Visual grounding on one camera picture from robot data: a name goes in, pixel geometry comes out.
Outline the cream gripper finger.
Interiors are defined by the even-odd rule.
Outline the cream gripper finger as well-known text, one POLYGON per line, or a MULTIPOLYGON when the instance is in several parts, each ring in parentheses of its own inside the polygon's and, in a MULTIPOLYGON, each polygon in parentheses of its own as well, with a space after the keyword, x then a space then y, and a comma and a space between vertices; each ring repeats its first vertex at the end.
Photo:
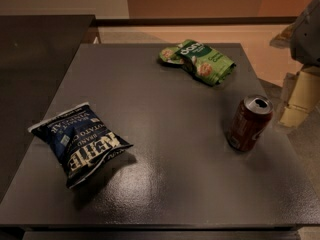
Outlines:
POLYGON ((279 49, 289 48, 293 31, 294 23, 288 25, 281 33, 273 37, 270 41, 270 45, 279 49))
POLYGON ((281 100, 279 124, 287 128, 298 127, 320 101, 320 67, 304 65, 296 74, 288 73, 281 100))

